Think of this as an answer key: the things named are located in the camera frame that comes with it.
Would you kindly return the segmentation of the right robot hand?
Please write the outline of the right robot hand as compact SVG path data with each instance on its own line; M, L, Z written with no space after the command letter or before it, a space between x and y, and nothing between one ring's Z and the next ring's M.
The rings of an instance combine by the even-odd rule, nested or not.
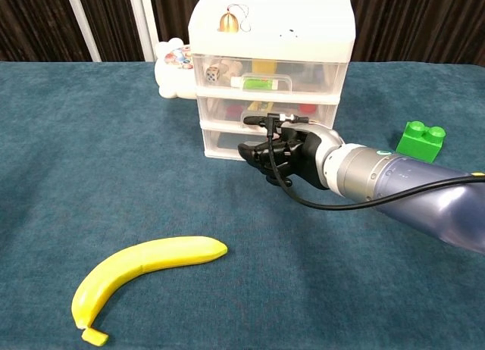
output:
M291 185L289 176L295 174L318 189L328 188L324 162L344 144L337 131L294 114L246 116L243 123L263 127L267 133L274 134L271 142L238 144L239 155L264 174L269 183L278 184L270 162L270 150L273 150L276 168L286 185Z

